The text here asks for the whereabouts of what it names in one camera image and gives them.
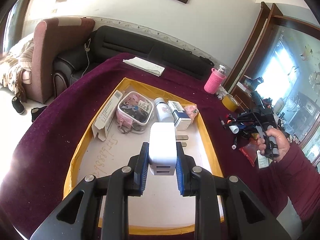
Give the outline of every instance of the purple tablecloth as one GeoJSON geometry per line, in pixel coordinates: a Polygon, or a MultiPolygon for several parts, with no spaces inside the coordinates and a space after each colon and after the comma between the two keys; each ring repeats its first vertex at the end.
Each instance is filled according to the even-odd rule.
{"type": "Polygon", "coordinates": [[[12,224],[30,237],[61,202],[71,158],[97,110],[124,77],[134,79],[198,105],[224,176],[237,175],[269,207],[253,168],[239,150],[219,116],[229,114],[204,82],[166,68],[156,77],[122,62],[127,53],[108,59],[60,96],[36,119],[17,145],[9,173],[1,185],[0,205],[12,224]]]}

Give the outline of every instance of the white floor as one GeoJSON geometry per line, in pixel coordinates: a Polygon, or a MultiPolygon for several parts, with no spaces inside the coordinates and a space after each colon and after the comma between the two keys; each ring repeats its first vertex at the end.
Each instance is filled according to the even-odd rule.
{"type": "Polygon", "coordinates": [[[50,98],[45,104],[27,100],[23,114],[18,114],[12,106],[14,97],[8,88],[0,88],[0,183],[9,171],[12,153],[22,136],[28,130],[31,122],[31,109],[42,107],[53,101],[50,98]]]}

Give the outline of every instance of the white bottle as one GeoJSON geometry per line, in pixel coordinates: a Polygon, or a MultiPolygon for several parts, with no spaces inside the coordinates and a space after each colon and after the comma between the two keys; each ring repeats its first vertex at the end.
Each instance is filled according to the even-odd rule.
{"type": "Polygon", "coordinates": [[[171,111],[163,98],[155,99],[156,115],[159,122],[174,122],[171,111]]]}

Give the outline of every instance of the metal screw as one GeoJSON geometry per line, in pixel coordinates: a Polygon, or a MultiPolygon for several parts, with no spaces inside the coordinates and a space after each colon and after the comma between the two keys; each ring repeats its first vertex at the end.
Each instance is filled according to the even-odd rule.
{"type": "Polygon", "coordinates": [[[131,168],[129,166],[124,166],[122,169],[121,169],[122,172],[124,173],[128,173],[131,171],[131,168]]]}
{"type": "Polygon", "coordinates": [[[94,179],[94,176],[91,174],[84,177],[84,180],[87,182],[93,181],[93,179],[94,179]]]}
{"type": "Polygon", "coordinates": [[[238,182],[238,177],[237,176],[230,176],[229,177],[229,180],[231,181],[231,182],[234,182],[234,183],[236,183],[236,182],[238,182]]]}
{"type": "Polygon", "coordinates": [[[200,173],[200,172],[202,171],[202,168],[199,167],[199,166],[194,166],[194,167],[192,168],[192,170],[193,170],[194,172],[196,172],[196,173],[200,173]]]}

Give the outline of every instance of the blue and white box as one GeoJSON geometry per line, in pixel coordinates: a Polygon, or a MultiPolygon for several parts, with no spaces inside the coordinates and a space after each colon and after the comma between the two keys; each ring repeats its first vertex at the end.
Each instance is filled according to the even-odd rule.
{"type": "Polygon", "coordinates": [[[189,127],[192,120],[177,101],[168,101],[168,107],[174,118],[174,126],[178,131],[183,131],[189,127]]]}

